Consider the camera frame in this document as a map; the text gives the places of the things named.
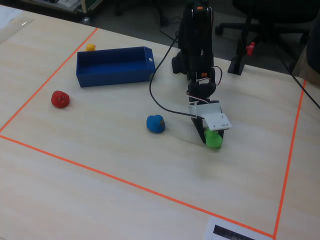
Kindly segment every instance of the red toy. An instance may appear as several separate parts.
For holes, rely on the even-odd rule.
[[[51,103],[59,108],[59,109],[63,109],[65,108],[66,106],[69,105],[70,103],[70,97],[68,94],[66,94],[65,92],[63,91],[55,91],[53,94],[52,94],[52,97],[51,97]]]

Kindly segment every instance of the green ball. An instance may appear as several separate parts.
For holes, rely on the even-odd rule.
[[[223,138],[219,135],[217,131],[211,131],[209,128],[207,128],[204,132],[205,136],[205,144],[209,148],[213,149],[219,149],[221,148]]]

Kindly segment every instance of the orange tape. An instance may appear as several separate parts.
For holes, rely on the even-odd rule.
[[[304,88],[306,87],[306,84],[307,84],[307,80],[304,80],[304,82],[303,82],[303,87]],[[294,121],[294,126],[293,126],[293,131],[292,131],[292,137],[291,137],[288,161],[286,163],[286,169],[285,169],[285,174],[284,174],[284,181],[283,181],[283,186],[282,186],[281,198],[280,198],[280,203],[279,203],[279,207],[278,207],[278,213],[276,215],[275,226],[274,226],[274,231],[273,231],[273,236],[272,236],[272,239],[274,239],[274,240],[276,240],[276,238],[277,238],[281,212],[282,212],[282,208],[283,208],[283,205],[284,205],[286,187],[287,187],[288,176],[289,176],[289,171],[290,171],[291,158],[292,158],[292,153],[293,153],[293,150],[294,150],[296,132],[297,132],[299,115],[300,115],[301,105],[302,105],[302,100],[303,99],[304,99],[304,91],[301,90],[298,109],[296,110],[295,121]]]
[[[35,151],[37,151],[37,152],[39,152],[39,153],[46,154],[46,155],[48,155],[48,156],[51,156],[51,157],[53,157],[53,158],[62,160],[62,161],[64,161],[64,162],[73,164],[73,165],[78,166],[78,167],[80,167],[80,168],[87,169],[87,170],[90,170],[90,171],[95,172],[95,173],[97,173],[97,174],[104,175],[104,176],[106,176],[106,177],[108,177],[108,178],[117,180],[117,181],[122,182],[122,183],[124,183],[124,184],[128,184],[128,185],[130,185],[130,186],[133,186],[133,187],[135,187],[135,188],[141,189],[141,190],[146,191],[146,192],[148,192],[148,193],[157,195],[157,196],[159,196],[159,197],[162,197],[162,198],[164,198],[164,199],[170,200],[170,201],[175,202],[175,203],[177,203],[177,204],[181,204],[181,205],[186,206],[186,207],[188,207],[188,208],[191,208],[191,209],[194,209],[194,210],[203,212],[203,213],[205,213],[205,214],[209,214],[209,215],[214,216],[214,217],[216,217],[216,218],[219,218],[219,219],[228,221],[228,222],[230,222],[230,223],[236,224],[236,225],[241,226],[241,227],[243,227],[243,228],[249,229],[249,230],[254,231],[254,232],[256,232],[256,233],[259,233],[259,234],[262,234],[262,235],[265,235],[265,236],[267,236],[267,237],[272,238],[272,235],[271,235],[271,234],[266,233],[266,232],[264,232],[264,231],[262,231],[262,230],[259,230],[259,229],[257,229],[257,228],[254,228],[254,227],[252,227],[252,226],[249,226],[249,225],[246,225],[246,224],[244,224],[244,223],[241,223],[241,222],[232,220],[232,219],[227,218],[227,217],[225,217],[225,216],[221,216],[221,215],[219,215],[219,214],[213,213],[213,212],[208,211],[208,210],[205,210],[205,209],[203,209],[203,208],[200,208],[200,207],[191,205],[191,204],[186,203],[186,202],[184,202],[184,201],[180,201],[180,200],[175,199],[175,198],[173,198],[173,197],[164,195],[164,194],[162,194],[162,193],[160,193],[160,192],[151,190],[151,189],[146,188],[146,187],[144,187],[144,186],[140,186],[140,185],[138,185],[138,184],[135,184],[135,183],[130,182],[130,181],[128,181],[128,180],[124,180],[124,179],[122,179],[122,178],[120,178],[120,177],[111,175],[111,174],[109,174],[109,173],[100,171],[100,170],[95,169],[95,168],[93,168],[93,167],[86,166],[86,165],[84,165],[84,164],[81,164],[81,163],[78,163],[78,162],[69,160],[69,159],[64,158],[64,157],[62,157],[62,156],[55,155],[55,154],[53,154],[53,153],[50,153],[50,152],[41,150],[41,149],[36,148],[36,147],[34,147],[34,146],[31,146],[31,145],[28,145],[28,144],[26,144],[26,143],[23,143],[23,142],[20,142],[20,141],[11,139],[11,138],[6,137],[6,136],[3,136],[3,135],[0,135],[0,138],[5,139],[5,140],[8,140],[8,141],[13,142],[13,143],[16,143],[16,144],[19,144],[19,145],[21,145],[21,146],[27,147],[27,148],[29,148],[29,149],[35,150]]]
[[[39,91],[59,72],[59,70],[78,52],[78,50],[96,33],[98,28],[94,29],[94,31],[74,50],[74,52],[57,68],[57,70],[52,73],[52,75],[35,91],[34,94],[18,109],[18,111],[13,114],[13,116],[0,128],[0,133],[3,129],[5,129],[9,123],[21,112],[22,109],[39,93]]]

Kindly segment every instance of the yellow ball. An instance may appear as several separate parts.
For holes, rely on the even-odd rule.
[[[95,51],[96,50],[96,45],[92,44],[92,43],[89,43],[86,48],[85,48],[86,51],[90,52],[90,51]]]

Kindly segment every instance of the blue container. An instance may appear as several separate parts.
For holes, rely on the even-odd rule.
[[[76,76],[82,88],[147,82],[155,69],[152,49],[145,46],[77,53]]]

